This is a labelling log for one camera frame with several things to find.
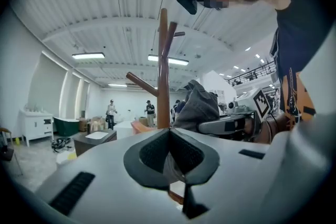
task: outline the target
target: floor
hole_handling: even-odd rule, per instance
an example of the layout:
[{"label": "floor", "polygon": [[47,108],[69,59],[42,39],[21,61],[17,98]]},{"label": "floor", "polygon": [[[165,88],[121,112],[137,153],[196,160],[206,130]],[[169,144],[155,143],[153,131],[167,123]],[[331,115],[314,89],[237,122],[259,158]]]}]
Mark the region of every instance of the floor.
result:
[{"label": "floor", "polygon": [[[14,152],[23,171],[20,174],[19,167],[15,159],[11,162],[4,162],[8,173],[12,179],[26,187],[32,192],[35,192],[43,181],[56,171],[56,156],[50,143],[51,137],[44,137],[29,141],[30,147],[26,143],[20,141],[20,145],[14,142]],[[70,151],[74,151],[73,141],[68,146],[72,146]]]}]

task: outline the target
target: fluorescent light fixture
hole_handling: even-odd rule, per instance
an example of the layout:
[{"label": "fluorescent light fixture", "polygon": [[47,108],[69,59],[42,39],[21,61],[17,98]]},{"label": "fluorescent light fixture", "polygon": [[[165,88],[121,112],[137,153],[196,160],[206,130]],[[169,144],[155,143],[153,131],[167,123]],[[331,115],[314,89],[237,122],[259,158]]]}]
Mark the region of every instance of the fluorescent light fixture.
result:
[{"label": "fluorescent light fixture", "polygon": [[125,84],[109,84],[109,86],[112,86],[112,87],[127,87],[127,85],[125,85]]},{"label": "fluorescent light fixture", "polygon": [[179,60],[179,59],[175,59],[175,58],[168,58],[168,63],[174,63],[176,65],[187,66],[189,61]]},{"label": "fluorescent light fixture", "polygon": [[72,57],[76,60],[81,59],[104,59],[105,55],[102,52],[88,53],[88,54],[73,54]]},{"label": "fluorescent light fixture", "polygon": [[[158,62],[159,57],[157,55],[148,55],[148,61]],[[176,58],[168,58],[168,63],[174,63],[176,65],[187,66],[189,61],[176,59]]]}]

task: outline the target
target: white ceiling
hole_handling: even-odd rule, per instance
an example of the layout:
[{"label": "white ceiling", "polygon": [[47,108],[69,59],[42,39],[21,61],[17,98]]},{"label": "white ceiling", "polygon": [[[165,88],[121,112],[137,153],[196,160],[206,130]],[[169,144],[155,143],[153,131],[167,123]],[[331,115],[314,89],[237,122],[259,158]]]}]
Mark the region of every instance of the white ceiling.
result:
[{"label": "white ceiling", "polygon": [[[163,7],[169,21],[179,24],[177,31],[186,32],[174,38],[169,54],[190,62],[186,67],[170,66],[170,85],[175,90],[201,72],[226,72],[233,59],[240,59],[234,65],[244,68],[245,49],[276,28],[275,11],[262,2],[221,11],[198,6],[194,16],[176,0],[12,0],[11,6],[50,50],[102,86],[127,82],[128,71],[156,85],[157,65],[148,61],[148,54],[157,54]],[[101,51],[103,60],[71,58]]]}]

